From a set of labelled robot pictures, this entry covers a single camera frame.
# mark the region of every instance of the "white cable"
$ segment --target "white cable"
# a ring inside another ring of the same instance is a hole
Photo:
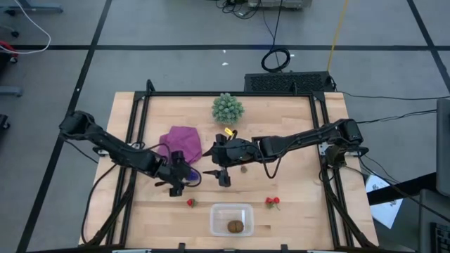
[[[47,33],[44,29],[42,29],[40,26],[38,26],[38,24],[35,23],[35,22],[28,16],[28,14],[25,12],[25,10],[22,8],[22,6],[20,5],[20,3],[19,3],[17,0],[14,0],[14,2],[15,2],[17,5],[19,5],[19,8],[20,8],[20,10],[22,10],[23,15],[25,15],[25,17],[27,17],[28,20],[29,20],[31,23],[33,23],[33,25],[35,25],[35,26],[36,26],[37,28],[39,28],[45,35],[47,35],[47,37],[49,38],[49,42],[47,43],[47,45],[46,45],[43,49],[39,49],[39,50],[36,50],[36,51],[28,51],[28,52],[11,51],[11,50],[8,50],[8,49],[4,48],[3,46],[0,46],[0,48],[3,49],[3,50],[5,50],[6,52],[9,52],[9,53],[17,53],[17,54],[40,53],[40,52],[43,52],[43,51],[47,50],[47,48],[50,46],[50,43],[51,43],[51,36],[50,36],[50,34],[48,34],[48,33]]]

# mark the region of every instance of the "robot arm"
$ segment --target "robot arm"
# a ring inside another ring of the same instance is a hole
[[[219,179],[219,185],[229,187],[230,178],[226,168],[243,165],[251,162],[274,162],[287,152],[311,145],[322,144],[322,155],[328,165],[339,167],[345,164],[344,154],[347,151],[362,150],[360,148],[363,137],[358,125],[353,119],[339,119],[332,124],[326,124],[319,129],[304,131],[287,137],[263,136],[254,137],[252,141],[236,138],[234,135],[227,138],[222,134],[216,135],[216,141],[203,156],[212,156],[212,161],[222,169],[220,171],[206,171]]]
[[[137,150],[104,131],[95,123],[92,115],[82,111],[70,113],[59,128],[60,136],[65,140],[91,141],[107,150],[114,163],[170,183],[173,186],[169,190],[170,196],[181,196],[186,185],[183,179],[187,179],[191,173],[191,167],[184,161],[183,152],[172,152],[171,162],[168,162],[166,157],[152,150]]]

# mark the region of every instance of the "cable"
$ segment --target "cable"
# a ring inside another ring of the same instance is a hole
[[[335,33],[335,36],[333,38],[333,44],[331,45],[330,56],[328,57],[328,64],[327,64],[327,67],[326,67],[326,71],[328,71],[328,72],[330,72],[331,60],[333,59],[333,53],[335,51],[335,45],[338,42],[340,28],[342,27],[342,23],[344,22],[345,11],[347,11],[348,4],[349,4],[349,0],[345,0],[344,8],[343,8],[343,10],[340,13],[339,23],[337,24],[336,33]]]
[[[426,115],[426,114],[435,113],[435,112],[436,112],[436,109],[424,110],[424,111],[418,111],[418,112],[409,112],[409,113],[406,113],[405,115],[401,115],[401,116],[390,116],[390,117],[366,120],[366,121],[361,121],[361,122],[356,122],[356,123],[357,124],[370,124],[370,123],[375,123],[375,122],[387,122],[390,120],[402,119],[402,118],[410,117],[410,116]]]
[[[278,24],[279,24],[279,22],[280,22],[280,15],[281,15],[281,7],[282,7],[282,5],[283,5],[283,0],[280,0],[280,6],[278,7],[278,17],[277,17],[277,19],[276,19],[276,26],[275,26],[275,32],[272,34],[272,31],[270,30],[270,28],[269,28],[269,26],[267,25],[267,22],[266,22],[266,16],[265,16],[265,13],[264,13],[264,10],[263,10],[263,19],[264,19],[264,23],[266,24],[266,27],[267,27],[267,29],[269,30],[269,32],[270,32],[270,34],[271,34],[271,36],[272,36],[272,38],[273,38],[273,41],[272,41],[272,47],[270,48],[270,50],[269,50],[269,52],[262,58],[262,60],[261,60],[261,67],[264,69],[264,70],[266,70],[267,72],[270,72],[270,73],[276,73],[276,72],[280,72],[280,71],[282,71],[284,68],[286,68],[288,65],[289,65],[289,62],[290,62],[290,52],[289,52],[289,50],[288,49],[286,49],[286,48],[277,48],[277,49],[274,49],[274,47],[275,47],[275,40],[276,40],[276,34],[277,34],[277,32],[278,32]],[[277,52],[281,52],[281,53],[284,53],[285,55],[286,55],[286,60],[285,60],[285,62],[282,64],[282,65],[280,65],[280,63],[279,63],[279,61],[278,61],[278,56],[277,56]],[[266,59],[272,54],[272,53],[275,53],[275,56],[276,56],[276,62],[278,63],[278,67],[275,67],[275,68],[268,68],[267,66],[266,66]]]
[[[84,217],[83,217],[83,222],[82,222],[82,240],[84,242],[84,244],[87,243],[86,237],[84,236],[84,224],[86,223],[86,217],[89,211],[89,205],[91,204],[91,197],[92,197],[92,193],[94,193],[95,188],[97,187],[98,183],[100,183],[100,181],[106,176],[108,175],[115,167],[117,166],[117,164],[114,164],[111,168],[109,168],[109,170],[107,170],[103,175],[101,175],[97,181],[95,182],[94,186],[92,186],[91,191],[89,192],[89,196],[87,198],[87,203],[86,203],[86,209],[84,210]]]
[[[335,174],[334,174],[334,172],[336,171],[336,170],[338,170],[338,169],[333,169],[333,175],[328,179],[328,181],[326,182],[326,183],[330,183],[332,180],[333,180],[333,178],[335,178]],[[319,171],[319,180],[322,182],[322,183],[325,183],[325,181],[323,180],[323,177],[322,177],[322,168],[321,168],[321,170]]]
[[[394,177],[392,177],[391,175],[389,175],[389,173],[387,173],[386,169],[383,166],[381,166],[381,164],[379,162],[377,162],[374,159],[370,158],[368,155],[364,155],[364,157],[366,157],[367,159],[369,159],[372,162],[375,162],[386,173],[386,175],[392,179],[392,181],[394,181],[395,183],[399,183],[398,180],[394,179]]]
[[[36,50],[36,51],[28,51],[28,52],[17,52],[17,51],[8,50],[7,48],[4,48],[4,47],[1,46],[1,45],[0,45],[0,48],[3,49],[3,50],[5,50],[6,52],[9,52],[9,53],[17,53],[17,54],[32,54],[32,53],[40,53],[40,52],[45,51],[45,50],[50,46],[50,43],[51,43],[51,36],[50,36],[50,34],[48,34],[48,33],[47,33],[44,29],[42,29],[40,26],[38,26],[38,24],[35,23],[35,22],[28,16],[28,14],[24,11],[24,9],[22,8],[22,5],[18,2],[18,0],[14,0],[14,2],[15,2],[17,5],[19,5],[19,8],[20,8],[20,10],[22,10],[23,15],[25,15],[25,17],[27,17],[28,20],[29,20],[34,26],[36,26],[37,28],[39,28],[39,30],[41,30],[45,35],[47,35],[47,37],[49,38],[49,42],[47,42],[47,45],[46,45],[43,49],[39,49],[39,50]]]
[[[78,150],[78,152],[80,152],[82,155],[84,155],[87,159],[89,159],[89,160],[91,160],[92,162],[95,162],[96,164],[98,164],[98,162],[97,162],[94,158],[88,156],[86,153],[84,153],[83,151],[81,151],[74,143],[71,143],[71,142],[69,142],[69,141],[67,141],[67,140],[64,140],[64,141],[65,141],[67,144],[71,145],[74,149]]]
[[[366,96],[366,95],[354,95],[350,94],[346,91],[338,91],[337,84],[332,76],[329,76],[330,80],[333,81],[332,87],[336,92],[340,92],[343,94],[347,94],[348,96],[354,97],[354,98],[383,98],[383,99],[394,99],[394,100],[435,100],[435,99],[441,99],[441,98],[450,98],[450,96],[440,96],[440,97],[429,97],[429,98],[400,98],[400,97],[391,97],[391,96]]]
[[[238,15],[236,13],[241,10],[243,3],[231,3],[230,1],[225,0],[220,7],[217,4],[219,2],[219,0],[216,0],[215,2],[216,2],[215,3],[216,7],[221,9],[222,13],[225,13],[225,14],[232,13],[237,18],[242,19],[242,20],[252,18],[255,15],[255,13],[258,11],[259,5],[261,4],[261,0],[259,0],[258,4],[255,6],[255,9],[247,11],[244,14],[239,13],[239,15]],[[253,14],[250,17],[247,17],[247,15],[250,14],[251,12],[253,12]]]
[[[398,193],[400,193],[400,195],[402,195],[403,197],[407,197],[408,199],[414,201],[417,205],[419,205],[419,206],[425,208],[426,210],[428,210],[428,211],[432,212],[433,214],[439,216],[440,218],[444,219],[445,221],[450,222],[450,219],[449,219],[449,218],[447,218],[447,217],[445,217],[444,215],[442,215],[442,214],[436,212],[435,210],[433,210],[433,209],[427,207],[426,205],[420,203],[419,201],[417,201],[416,199],[414,199],[412,196],[406,194],[404,191],[400,190],[400,189],[399,189],[398,187],[396,187],[394,184],[390,183],[389,180],[386,180],[385,178],[383,178],[383,177],[379,176],[378,174],[376,174],[373,170],[369,169],[369,168],[364,164],[364,162],[362,161],[362,159],[361,159],[360,157],[358,157],[358,159],[359,159],[359,162],[363,165],[363,168],[364,168],[365,170],[367,170],[367,171],[371,172],[372,174],[376,175],[377,177],[379,177],[379,178],[385,180],[386,183],[389,184],[389,185],[392,187],[392,189],[394,189],[395,191],[397,191]]]
[[[253,16],[256,14],[256,12],[258,11],[259,7],[261,6],[261,2],[262,2],[262,0],[259,0],[258,4],[255,6],[254,10],[247,11],[246,13],[242,14],[242,16],[237,15],[236,12],[234,12],[234,11],[232,12],[232,14],[235,15],[237,18],[241,19],[241,20],[247,20],[247,19],[253,18]]]
[[[169,148],[169,146],[168,146],[166,143],[159,143],[159,144],[153,145],[153,146],[151,146],[151,147],[149,147],[149,148],[146,148],[145,150],[141,150],[141,151],[152,150],[153,148],[156,148],[156,147],[159,147],[159,146],[164,146],[164,147],[166,147],[166,149],[167,149],[167,155],[169,156],[169,157],[166,157],[166,162],[170,163],[170,162],[172,161],[172,159],[171,159],[172,152],[170,151],[170,148]]]
[[[441,96],[441,97],[431,97],[431,98],[397,98],[390,96],[362,96],[362,95],[353,95],[345,91],[339,91],[340,93],[347,94],[348,96],[352,96],[355,98],[384,98],[384,99],[395,99],[395,100],[434,100],[441,98],[450,98],[450,96]]]
[[[272,39],[275,39],[274,34],[272,33],[272,31],[270,30],[269,25],[267,24],[266,13],[264,12],[264,8],[262,8],[262,19],[263,19],[264,24],[266,25],[266,27],[267,27],[267,29],[268,29],[268,31],[270,33],[270,36],[272,36]],[[277,53],[275,53],[275,57],[276,57],[276,64],[280,67],[280,61],[278,60],[278,54]]]
[[[351,167],[348,167],[347,165],[345,165],[343,168],[346,168],[346,169],[351,169],[351,170],[353,170],[353,171],[356,171],[356,172],[358,172],[358,173],[360,173],[360,175],[361,176],[365,176],[364,175],[364,173],[362,173],[361,171],[359,171],[358,169],[355,169],[355,168],[351,168]]]

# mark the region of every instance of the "black floor stripe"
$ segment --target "black floor stripe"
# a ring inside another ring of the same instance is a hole
[[[42,45],[13,45],[18,50],[38,50]],[[272,45],[97,45],[96,50],[111,51],[179,51],[179,50],[269,50]],[[53,45],[48,50],[89,50],[87,45]],[[275,48],[287,48],[301,51],[329,51],[331,45],[275,45]],[[336,51],[450,51],[450,46],[359,46],[338,45]]]
[[[12,45],[15,50],[39,50],[45,45]],[[89,50],[91,45],[50,45],[47,50]]]
[[[425,26],[425,23],[422,20],[422,17],[420,16],[420,13],[416,7],[416,4],[413,0],[407,0],[409,8],[411,8],[411,11],[413,12],[414,18],[416,19],[417,25],[419,26],[420,31],[422,32],[423,38],[427,42],[427,45],[431,48],[431,55],[433,59],[435,60],[437,69],[439,70],[439,73],[442,76],[442,79],[444,80],[445,85],[447,86],[448,90],[450,91],[450,77],[449,73],[447,72],[447,68],[445,67],[444,63],[442,62],[441,56],[439,55],[439,52],[437,51],[438,48],[441,48],[442,50],[448,49],[448,46],[439,46],[436,47],[433,43],[433,40],[431,39],[430,34],[428,33],[427,27]]]
[[[107,0],[103,7],[103,11],[100,16],[100,20],[98,21],[96,31],[94,33],[94,37],[92,39],[91,45],[89,47],[89,51],[86,56],[86,60],[84,61],[83,67],[78,77],[77,85],[75,87],[72,98],[70,99],[69,106],[67,111],[74,110],[77,101],[79,98],[79,93],[82,90],[84,80],[86,79],[87,72],[89,71],[89,66],[91,65],[92,57],[95,52],[95,45],[98,43],[98,39],[100,38],[101,31],[105,24],[106,17],[108,16],[108,11],[111,6],[112,0]],[[47,165],[47,169],[45,171],[44,177],[42,179],[41,185],[37,192],[36,199],[34,200],[33,207],[31,209],[30,215],[28,216],[27,223],[25,225],[25,229],[22,233],[22,237],[20,238],[20,242],[17,248],[17,252],[22,253],[26,252],[28,245],[30,243],[34,227],[36,226],[37,219],[39,218],[39,214],[41,212],[42,205],[45,200],[45,196],[47,194],[47,190],[49,189],[51,179],[53,177],[53,173],[56,168],[56,164],[58,162],[59,155],[63,148],[63,141],[61,139],[57,139],[55,146],[53,147],[53,152],[51,153],[50,161]]]

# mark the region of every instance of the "wooden tabletop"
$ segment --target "wooden tabletop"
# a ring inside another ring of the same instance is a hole
[[[116,93],[108,132],[124,140],[127,132],[133,93]],[[157,144],[159,137],[172,126],[195,127],[202,150],[209,150],[215,135],[224,132],[211,116],[214,97],[151,97],[143,141],[146,146]],[[288,136],[313,128],[307,98],[300,97],[239,97],[245,108],[240,122],[232,129],[238,137]],[[341,93],[327,93],[326,104],[330,121],[348,118]],[[317,103],[321,121],[320,105]],[[138,110],[134,136],[139,125]],[[348,157],[350,167],[359,169],[356,158]],[[112,166],[109,157],[98,163],[96,179]],[[199,171],[217,169],[210,157],[192,164]],[[282,160],[275,179],[268,179],[261,164],[248,164],[247,173],[239,167],[229,169],[232,185],[219,187],[213,176],[204,175],[197,188],[187,188],[181,197],[169,197],[169,186],[156,188],[155,179],[138,174],[131,211],[127,247],[177,248],[180,242],[188,249],[332,249],[330,225],[322,183],[319,181],[319,159],[315,146],[288,153]],[[275,163],[268,164],[272,173]],[[92,238],[108,217],[113,205],[119,169],[115,169],[97,186],[86,220],[86,237]],[[349,215],[373,243],[377,244],[364,182],[360,174],[341,169],[342,184]],[[266,197],[281,199],[280,211],[267,209]],[[186,201],[195,198],[198,205],[190,208]],[[255,231],[247,238],[214,237],[210,233],[210,208],[216,203],[248,203],[255,215]],[[341,245],[345,245],[342,220],[336,212]],[[117,221],[115,242],[118,241],[122,217]]]

